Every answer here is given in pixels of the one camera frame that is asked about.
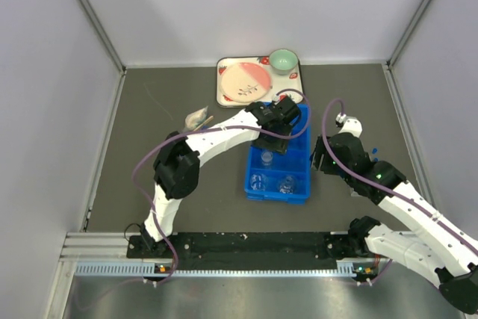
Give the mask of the small clear glass dish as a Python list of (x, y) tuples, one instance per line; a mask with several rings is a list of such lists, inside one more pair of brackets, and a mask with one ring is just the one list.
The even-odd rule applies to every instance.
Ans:
[(263, 150), (261, 153), (261, 163), (265, 167), (269, 167), (273, 163), (273, 152)]

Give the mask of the blue plastic bin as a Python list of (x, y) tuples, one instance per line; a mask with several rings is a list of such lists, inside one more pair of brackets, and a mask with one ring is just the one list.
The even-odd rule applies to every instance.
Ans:
[[(261, 163), (261, 153), (265, 149), (258, 149), (252, 145), (249, 148), (249, 156), (246, 163), (246, 176), (244, 190), (248, 199), (270, 200), (287, 202), (292, 204), (305, 204), (310, 197), (311, 176), (309, 156), (311, 154), (311, 130), (308, 120), (308, 107), (297, 105), (295, 102), (284, 98), (280, 102), (267, 103), (270, 109), (266, 113), (266, 130), (274, 125), (291, 125), (291, 135), (288, 150), (285, 155), (273, 153), (273, 163), (265, 167)], [(263, 173), (269, 183), (266, 191), (252, 191), (249, 186), (249, 178), (253, 173)], [(299, 191), (295, 194), (283, 194), (278, 192), (278, 181), (286, 175), (296, 176), (299, 179)]]

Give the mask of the clear glass flask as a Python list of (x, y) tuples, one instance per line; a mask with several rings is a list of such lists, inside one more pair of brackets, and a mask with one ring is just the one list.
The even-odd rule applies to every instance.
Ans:
[(296, 176), (286, 175), (278, 181), (278, 192), (283, 194), (295, 194), (299, 191), (299, 179)]

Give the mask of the clear test tube rack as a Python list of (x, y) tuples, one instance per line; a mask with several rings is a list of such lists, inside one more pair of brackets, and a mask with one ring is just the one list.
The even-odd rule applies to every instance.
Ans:
[(352, 196), (352, 197), (360, 197), (361, 194), (359, 194), (359, 193), (356, 192), (355, 190), (351, 189), (351, 190), (350, 190), (350, 196)]

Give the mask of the plastic bag with contents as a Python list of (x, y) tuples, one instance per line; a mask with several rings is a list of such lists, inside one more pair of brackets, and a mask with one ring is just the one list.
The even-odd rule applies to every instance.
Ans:
[(201, 126), (208, 118), (208, 106), (188, 114), (184, 119), (183, 132), (193, 131)]

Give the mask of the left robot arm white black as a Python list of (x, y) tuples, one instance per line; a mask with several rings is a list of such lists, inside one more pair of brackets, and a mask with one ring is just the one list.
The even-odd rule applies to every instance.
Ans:
[(246, 142), (285, 154), (288, 142), (304, 133), (310, 116), (289, 96), (278, 102), (253, 102), (231, 118), (200, 131), (170, 133), (153, 152), (154, 196), (140, 230), (140, 242), (153, 256), (164, 255), (170, 245), (173, 222), (181, 201), (199, 184), (201, 166)]

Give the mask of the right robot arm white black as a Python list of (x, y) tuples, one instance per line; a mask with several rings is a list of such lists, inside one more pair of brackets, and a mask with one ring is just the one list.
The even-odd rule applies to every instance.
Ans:
[(411, 232), (393, 231), (369, 217), (355, 220), (348, 238), (354, 254), (383, 255), (422, 276), (454, 308), (477, 313), (477, 240), (428, 203), (396, 167), (370, 160), (360, 139), (348, 132), (320, 136), (311, 165), (340, 176)]

